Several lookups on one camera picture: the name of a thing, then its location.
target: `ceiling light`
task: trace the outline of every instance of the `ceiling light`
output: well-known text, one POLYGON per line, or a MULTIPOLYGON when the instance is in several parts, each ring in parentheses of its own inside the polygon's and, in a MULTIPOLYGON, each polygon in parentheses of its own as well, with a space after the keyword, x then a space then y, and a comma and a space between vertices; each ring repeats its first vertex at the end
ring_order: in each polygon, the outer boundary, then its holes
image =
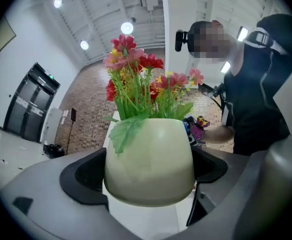
POLYGON ((248 34, 248 29, 241 26, 237 35, 238 41, 243 41, 245 37, 247 37, 247 34, 248 34))
POLYGON ((87 50, 89 45, 88 45, 88 42, 86 41, 81 41, 80 42, 80 47, 83 49, 83 50, 87 50))
POLYGON ((133 24, 132 23, 130 23, 130 22, 124 22, 123 24, 121 24, 120 30, 124 34, 129 35, 130 33, 133 32, 134 27, 133 27, 133 24))
POLYGON ((63 3, 63 0, 55 0, 55 1, 54 1, 54 6, 55 6, 56 8, 59 8, 59 7, 62 6, 62 3, 63 3))
POLYGON ((226 73, 230 69, 230 67, 231 67, 231 64, 227 61, 225 62, 224 66, 222 66, 222 69, 220 72, 226 73))

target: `ceiling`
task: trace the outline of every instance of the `ceiling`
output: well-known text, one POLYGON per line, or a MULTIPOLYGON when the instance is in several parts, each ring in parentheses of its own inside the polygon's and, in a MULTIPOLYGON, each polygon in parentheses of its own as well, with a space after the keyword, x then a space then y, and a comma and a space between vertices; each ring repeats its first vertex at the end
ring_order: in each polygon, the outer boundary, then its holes
MULTIPOLYGON (((174 0, 178 7, 186 2, 174 0)), ((112 48, 110 40, 119 36, 122 23, 130 21, 131 17, 135 18, 132 35, 138 47, 164 48, 168 45, 163 0, 62 0, 60 8, 54 7, 54 0, 33 0, 33 4, 44 4, 53 25, 72 46, 77 57, 83 60, 83 65, 104 58, 112 48), (89 43, 88 50, 81 49, 82 40, 89 43)), ((281 0, 196 0, 194 8, 188 8, 185 13, 191 10, 195 12, 193 22, 218 20, 233 36, 237 35, 241 26, 253 31, 256 23, 265 16, 289 13, 281 0)), ((182 16, 171 14, 169 17, 182 16)), ((209 81, 220 82, 223 77, 220 66, 209 65, 208 68, 209 81)))

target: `white flower pot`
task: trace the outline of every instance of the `white flower pot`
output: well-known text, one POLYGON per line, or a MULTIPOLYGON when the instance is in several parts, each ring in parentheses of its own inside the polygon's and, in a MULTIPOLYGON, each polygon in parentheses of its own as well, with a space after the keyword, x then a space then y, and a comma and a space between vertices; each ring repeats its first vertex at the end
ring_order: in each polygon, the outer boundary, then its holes
POLYGON ((124 152, 109 141, 105 186, 122 202, 168 206, 186 198, 195 183, 191 146, 182 121, 145 119, 124 152))

